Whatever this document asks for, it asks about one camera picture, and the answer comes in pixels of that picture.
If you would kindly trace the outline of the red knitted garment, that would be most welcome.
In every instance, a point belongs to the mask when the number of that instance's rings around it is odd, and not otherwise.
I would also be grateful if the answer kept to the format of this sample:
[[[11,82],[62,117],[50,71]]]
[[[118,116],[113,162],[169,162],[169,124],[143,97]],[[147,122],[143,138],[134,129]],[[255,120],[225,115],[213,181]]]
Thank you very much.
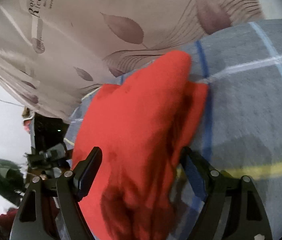
[[[200,124],[208,87],[189,80],[191,57],[171,51],[129,76],[103,85],[75,140],[73,164],[92,148],[102,163],[80,208],[99,239],[166,239],[176,211],[169,195]]]

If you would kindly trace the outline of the dark green bag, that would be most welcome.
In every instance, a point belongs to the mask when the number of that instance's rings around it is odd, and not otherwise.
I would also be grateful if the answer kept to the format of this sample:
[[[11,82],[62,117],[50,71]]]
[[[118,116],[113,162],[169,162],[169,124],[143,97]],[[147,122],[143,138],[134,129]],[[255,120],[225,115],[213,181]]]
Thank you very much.
[[[19,206],[25,193],[25,184],[21,168],[14,162],[0,159],[0,195]]]

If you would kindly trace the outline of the grey plaid bed sheet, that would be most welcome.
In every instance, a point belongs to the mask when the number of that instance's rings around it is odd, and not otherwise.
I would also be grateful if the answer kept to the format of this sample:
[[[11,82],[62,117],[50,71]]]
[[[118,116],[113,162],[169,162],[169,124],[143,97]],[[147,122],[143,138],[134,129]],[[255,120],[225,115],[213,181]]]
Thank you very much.
[[[282,239],[282,20],[224,29],[185,46],[189,79],[207,83],[191,149],[234,177],[251,176]]]

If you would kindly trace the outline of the beige leaf pattern curtain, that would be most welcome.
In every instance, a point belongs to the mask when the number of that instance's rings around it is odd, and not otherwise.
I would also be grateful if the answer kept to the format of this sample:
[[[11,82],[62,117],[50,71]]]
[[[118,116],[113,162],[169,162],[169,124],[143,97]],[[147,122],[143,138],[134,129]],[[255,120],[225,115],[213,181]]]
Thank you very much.
[[[0,0],[0,84],[66,120],[99,85],[263,16],[259,0]]]

